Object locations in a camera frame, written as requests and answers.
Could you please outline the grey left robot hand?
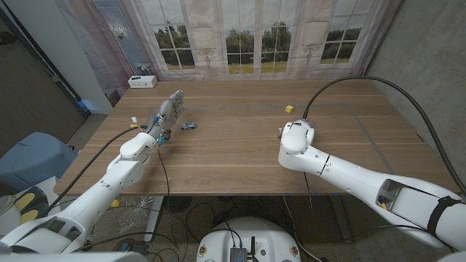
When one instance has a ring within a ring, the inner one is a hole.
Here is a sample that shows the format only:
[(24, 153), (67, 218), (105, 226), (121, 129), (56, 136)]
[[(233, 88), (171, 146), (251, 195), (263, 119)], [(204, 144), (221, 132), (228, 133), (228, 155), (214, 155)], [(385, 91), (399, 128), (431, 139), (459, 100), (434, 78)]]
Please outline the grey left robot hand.
[(170, 139), (171, 129), (184, 109), (183, 91), (177, 90), (151, 111), (146, 120), (146, 132), (161, 146)]

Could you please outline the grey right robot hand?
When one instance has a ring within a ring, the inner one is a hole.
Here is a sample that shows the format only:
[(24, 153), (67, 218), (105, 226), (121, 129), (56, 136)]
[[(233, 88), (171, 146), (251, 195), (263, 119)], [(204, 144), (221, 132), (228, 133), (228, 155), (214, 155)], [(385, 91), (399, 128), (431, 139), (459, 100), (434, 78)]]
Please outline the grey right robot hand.
[[(309, 128), (312, 128), (312, 129), (316, 128), (315, 122), (310, 121), (308, 119), (302, 119), (299, 116), (294, 117), (292, 122), (293, 123), (298, 122), (299, 124), (305, 123)], [(278, 132), (277, 132), (277, 138), (281, 138), (283, 132), (284, 132), (284, 127), (279, 127)]]

